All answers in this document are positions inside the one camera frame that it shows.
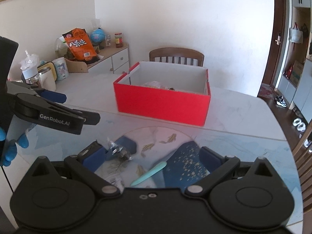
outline orange package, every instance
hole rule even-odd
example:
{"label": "orange package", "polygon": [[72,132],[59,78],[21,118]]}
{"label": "orange package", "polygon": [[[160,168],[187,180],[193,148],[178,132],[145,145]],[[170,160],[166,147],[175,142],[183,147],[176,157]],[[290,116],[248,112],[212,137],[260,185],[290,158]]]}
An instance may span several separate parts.
{"label": "orange package", "polygon": [[85,29],[75,28],[63,37],[78,61],[92,64],[99,60]]}

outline wooden floor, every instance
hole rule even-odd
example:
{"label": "wooden floor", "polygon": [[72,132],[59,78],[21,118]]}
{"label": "wooden floor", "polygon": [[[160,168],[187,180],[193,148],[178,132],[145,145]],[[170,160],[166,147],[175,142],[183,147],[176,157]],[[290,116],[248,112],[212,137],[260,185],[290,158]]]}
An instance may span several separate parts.
{"label": "wooden floor", "polygon": [[[298,132],[297,129],[292,125],[294,119],[298,117],[292,110],[278,106],[272,99],[267,99],[264,97],[261,97],[261,99],[263,99],[268,104],[269,108],[280,124],[280,127],[282,128],[290,148],[293,149],[299,142],[299,135],[302,134],[302,132]],[[304,150],[305,149],[302,148],[299,154],[295,156],[295,159],[297,159],[300,154],[304,152]],[[303,217],[303,234],[312,234],[312,211],[306,213]]]}

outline red box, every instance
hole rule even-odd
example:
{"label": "red box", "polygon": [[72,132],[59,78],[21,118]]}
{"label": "red box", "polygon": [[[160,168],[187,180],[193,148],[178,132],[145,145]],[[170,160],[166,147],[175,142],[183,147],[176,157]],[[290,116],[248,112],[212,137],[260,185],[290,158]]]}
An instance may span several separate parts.
{"label": "red box", "polygon": [[[157,81],[174,90],[142,86]],[[162,62],[139,62],[114,83],[118,110],[203,126],[210,104],[208,70]]]}

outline red rug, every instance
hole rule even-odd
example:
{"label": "red rug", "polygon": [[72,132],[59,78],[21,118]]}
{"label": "red rug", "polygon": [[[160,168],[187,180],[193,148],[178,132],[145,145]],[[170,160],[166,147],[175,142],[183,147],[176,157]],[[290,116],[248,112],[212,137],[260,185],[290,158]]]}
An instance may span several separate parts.
{"label": "red rug", "polygon": [[277,93],[268,85],[268,84],[261,84],[258,97],[264,97],[269,99],[275,99]]}

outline globe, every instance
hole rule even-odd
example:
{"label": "globe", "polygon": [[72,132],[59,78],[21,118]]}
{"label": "globe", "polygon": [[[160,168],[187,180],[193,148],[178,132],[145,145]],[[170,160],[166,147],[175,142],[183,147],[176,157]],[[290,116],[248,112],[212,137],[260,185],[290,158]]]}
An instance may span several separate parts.
{"label": "globe", "polygon": [[101,43],[103,40],[105,40],[105,33],[101,28],[99,28],[91,33],[90,38],[94,43]]}

